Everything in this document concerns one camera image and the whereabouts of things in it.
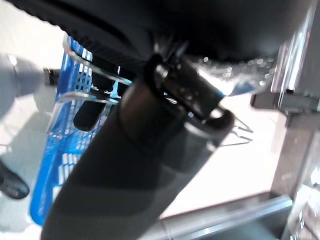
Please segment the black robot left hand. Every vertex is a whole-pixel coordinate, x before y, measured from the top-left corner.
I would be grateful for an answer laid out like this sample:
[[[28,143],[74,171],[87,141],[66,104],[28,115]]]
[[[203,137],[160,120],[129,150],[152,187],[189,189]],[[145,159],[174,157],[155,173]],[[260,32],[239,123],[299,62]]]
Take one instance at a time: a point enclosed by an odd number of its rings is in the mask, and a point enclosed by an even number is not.
[[[55,199],[43,240],[135,240],[233,128],[211,113],[272,79],[307,0],[14,0],[135,75]]]

